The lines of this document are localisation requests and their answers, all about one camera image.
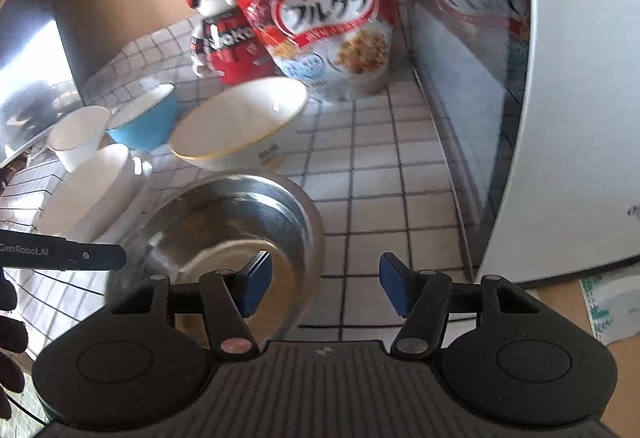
blue bowl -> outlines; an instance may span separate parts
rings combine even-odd
[[[114,114],[107,132],[130,149],[152,151],[166,143],[178,117],[173,84],[160,84],[132,100]]]

cereal bag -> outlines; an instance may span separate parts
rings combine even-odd
[[[396,0],[236,0],[278,67],[322,101],[386,85]]]

metal bowl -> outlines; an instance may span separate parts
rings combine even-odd
[[[127,265],[111,274],[107,302],[152,275],[195,282],[213,269],[240,269],[259,250],[273,279],[248,325],[258,342],[281,339],[319,289],[324,230],[311,199],[290,180],[262,171],[218,173],[156,208],[126,238]]]

robot figure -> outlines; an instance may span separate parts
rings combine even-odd
[[[227,85],[272,76],[276,67],[235,0],[187,0],[201,15],[191,34],[193,71]]]

black glove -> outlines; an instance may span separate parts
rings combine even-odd
[[[4,278],[4,273],[0,268],[0,310],[14,310],[18,304],[18,296],[15,293],[14,285]],[[27,349],[27,328],[24,323],[0,316],[0,348],[9,352],[21,353]],[[0,352],[0,384],[13,392],[22,392],[24,389],[24,375],[14,363],[4,353]],[[6,393],[0,388],[0,418],[8,420],[11,418],[11,405],[6,397]]]

